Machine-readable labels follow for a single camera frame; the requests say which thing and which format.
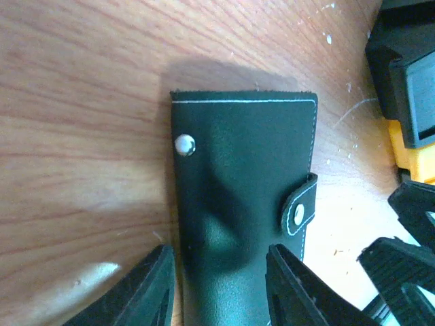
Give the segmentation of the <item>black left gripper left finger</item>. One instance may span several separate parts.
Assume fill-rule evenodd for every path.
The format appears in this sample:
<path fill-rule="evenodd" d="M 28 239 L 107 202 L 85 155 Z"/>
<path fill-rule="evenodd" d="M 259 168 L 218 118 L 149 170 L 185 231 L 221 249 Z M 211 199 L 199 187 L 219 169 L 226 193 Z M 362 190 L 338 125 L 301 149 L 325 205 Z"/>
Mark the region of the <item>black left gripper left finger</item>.
<path fill-rule="evenodd" d="M 170 325 L 174 295 L 173 247 L 160 244 L 65 325 Z"/>

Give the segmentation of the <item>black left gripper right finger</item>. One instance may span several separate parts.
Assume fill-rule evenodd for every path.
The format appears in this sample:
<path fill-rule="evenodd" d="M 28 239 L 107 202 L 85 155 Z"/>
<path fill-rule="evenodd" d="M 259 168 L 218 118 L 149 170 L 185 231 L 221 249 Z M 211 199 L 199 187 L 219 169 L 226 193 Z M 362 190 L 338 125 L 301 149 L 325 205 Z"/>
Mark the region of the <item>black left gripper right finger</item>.
<path fill-rule="evenodd" d="M 344 300 L 282 244 L 266 254 L 266 293 L 272 325 L 376 325 Z"/>

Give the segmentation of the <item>black leather card holder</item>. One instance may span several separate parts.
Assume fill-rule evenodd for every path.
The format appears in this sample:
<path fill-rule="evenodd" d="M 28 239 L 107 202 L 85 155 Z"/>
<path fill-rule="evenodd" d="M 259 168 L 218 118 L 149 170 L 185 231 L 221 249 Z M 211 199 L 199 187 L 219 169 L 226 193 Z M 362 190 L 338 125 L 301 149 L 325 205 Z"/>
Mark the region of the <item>black leather card holder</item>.
<path fill-rule="evenodd" d="M 303 258 L 315 216 L 312 92 L 173 91 L 186 325 L 268 325 L 266 254 Z"/>

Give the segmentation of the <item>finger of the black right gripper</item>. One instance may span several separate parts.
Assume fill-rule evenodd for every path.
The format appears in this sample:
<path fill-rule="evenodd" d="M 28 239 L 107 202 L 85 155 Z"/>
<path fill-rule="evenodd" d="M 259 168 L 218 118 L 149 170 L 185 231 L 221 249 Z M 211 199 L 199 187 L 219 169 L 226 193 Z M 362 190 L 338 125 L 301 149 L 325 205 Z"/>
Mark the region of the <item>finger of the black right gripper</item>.
<path fill-rule="evenodd" d="M 388 198 L 398 221 L 421 245 L 434 251 L 434 186 L 404 181 Z"/>
<path fill-rule="evenodd" d="M 358 261 L 400 325 L 433 325 L 434 254 L 399 238 L 378 238 Z"/>

